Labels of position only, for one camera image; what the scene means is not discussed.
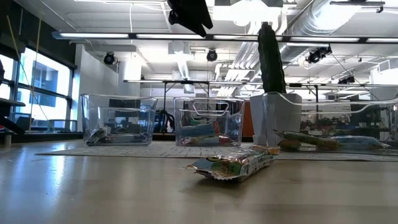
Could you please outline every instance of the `gray mat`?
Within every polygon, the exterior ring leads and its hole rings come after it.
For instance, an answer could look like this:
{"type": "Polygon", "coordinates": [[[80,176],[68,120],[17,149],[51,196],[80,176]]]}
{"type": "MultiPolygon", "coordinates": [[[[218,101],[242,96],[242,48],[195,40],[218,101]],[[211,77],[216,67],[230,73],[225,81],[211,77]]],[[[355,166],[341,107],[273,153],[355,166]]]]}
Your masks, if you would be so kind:
{"type": "MultiPolygon", "coordinates": [[[[174,142],[153,142],[149,146],[87,146],[76,149],[43,152],[37,155],[199,158],[215,154],[227,154],[239,149],[247,149],[250,146],[251,144],[246,143],[242,144],[241,147],[177,147],[174,142]]],[[[319,152],[281,152],[278,159],[398,162],[398,157],[395,156],[319,152]]]]}

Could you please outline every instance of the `orange object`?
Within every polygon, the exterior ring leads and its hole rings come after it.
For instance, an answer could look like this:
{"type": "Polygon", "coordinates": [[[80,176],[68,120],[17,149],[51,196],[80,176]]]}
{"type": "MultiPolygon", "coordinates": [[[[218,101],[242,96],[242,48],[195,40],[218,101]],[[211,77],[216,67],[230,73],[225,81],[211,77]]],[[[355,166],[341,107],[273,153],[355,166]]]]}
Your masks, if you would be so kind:
{"type": "Polygon", "coordinates": [[[250,101],[246,101],[244,105],[243,117],[243,136],[252,137],[254,135],[253,122],[251,120],[250,101]]]}

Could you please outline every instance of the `fluorescent light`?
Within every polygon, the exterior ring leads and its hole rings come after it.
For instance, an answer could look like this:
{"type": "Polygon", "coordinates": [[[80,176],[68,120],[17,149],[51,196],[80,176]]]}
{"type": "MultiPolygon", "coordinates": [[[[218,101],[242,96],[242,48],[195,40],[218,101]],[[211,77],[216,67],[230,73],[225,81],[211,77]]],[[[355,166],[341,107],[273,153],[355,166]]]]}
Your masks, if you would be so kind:
{"type": "Polygon", "coordinates": [[[146,0],[146,1],[138,1],[138,0],[75,0],[76,2],[102,2],[102,3],[140,3],[140,4],[160,4],[165,3],[166,1],[160,0],[146,0]]]}
{"type": "Polygon", "coordinates": [[[242,85],[243,82],[209,82],[210,84],[242,85]]]}
{"type": "Polygon", "coordinates": [[[128,39],[129,38],[129,34],[60,33],[60,36],[66,38],[82,38],[82,39],[91,39],[91,38],[128,39]]]}
{"type": "Polygon", "coordinates": [[[357,42],[355,37],[291,37],[291,41],[302,42],[357,42]]]}
{"type": "Polygon", "coordinates": [[[289,47],[329,47],[328,44],[316,44],[316,43],[286,43],[289,47]]]}
{"type": "Polygon", "coordinates": [[[201,37],[196,34],[137,34],[138,39],[199,39],[203,40],[204,37],[201,37]]]}
{"type": "Polygon", "coordinates": [[[366,42],[398,42],[398,38],[369,38],[366,42]]]}
{"type": "Polygon", "coordinates": [[[257,40],[256,35],[214,35],[215,40],[257,40]]]}
{"type": "Polygon", "coordinates": [[[247,85],[262,85],[262,83],[246,83],[247,85]]]}
{"type": "Polygon", "coordinates": [[[161,80],[125,80],[129,83],[163,83],[161,80]]]}
{"type": "Polygon", "coordinates": [[[359,1],[331,1],[331,5],[336,6],[382,6],[386,4],[384,1],[367,1],[367,2],[359,2],[359,1]]]}

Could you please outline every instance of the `item inside bin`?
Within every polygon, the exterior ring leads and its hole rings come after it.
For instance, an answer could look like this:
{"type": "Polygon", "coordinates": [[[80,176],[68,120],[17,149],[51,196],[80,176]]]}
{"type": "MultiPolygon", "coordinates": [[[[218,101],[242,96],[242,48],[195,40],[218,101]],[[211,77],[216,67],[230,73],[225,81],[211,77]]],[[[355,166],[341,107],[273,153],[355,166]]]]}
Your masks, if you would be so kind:
{"type": "Polygon", "coordinates": [[[241,182],[258,170],[270,166],[277,155],[279,147],[254,145],[250,149],[201,158],[184,169],[195,170],[195,173],[211,179],[241,182]]]}
{"type": "Polygon", "coordinates": [[[150,137],[149,134],[108,134],[107,129],[109,129],[109,127],[103,126],[102,128],[93,130],[90,138],[87,139],[85,143],[88,146],[107,143],[134,143],[145,141],[150,137]]]}
{"type": "Polygon", "coordinates": [[[300,142],[312,144],[317,149],[338,149],[338,150],[371,150],[371,149],[390,149],[391,146],[379,142],[369,136],[333,136],[323,138],[309,134],[295,133],[292,131],[277,131],[278,136],[284,138],[278,146],[282,149],[297,150],[300,142]]]}
{"type": "Polygon", "coordinates": [[[230,144],[231,138],[220,133],[217,121],[210,124],[182,127],[181,144],[183,145],[213,145],[230,144]]]}

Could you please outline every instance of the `green plant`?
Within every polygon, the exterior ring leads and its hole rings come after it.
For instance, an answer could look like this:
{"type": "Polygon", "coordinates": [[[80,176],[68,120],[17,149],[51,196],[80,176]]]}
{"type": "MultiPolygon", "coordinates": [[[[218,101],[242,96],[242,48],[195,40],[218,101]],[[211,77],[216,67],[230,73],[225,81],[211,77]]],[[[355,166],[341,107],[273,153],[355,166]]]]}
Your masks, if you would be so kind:
{"type": "Polygon", "coordinates": [[[280,59],[275,31],[263,22],[259,31],[259,56],[262,87],[266,93],[286,93],[285,73],[280,59]]]}

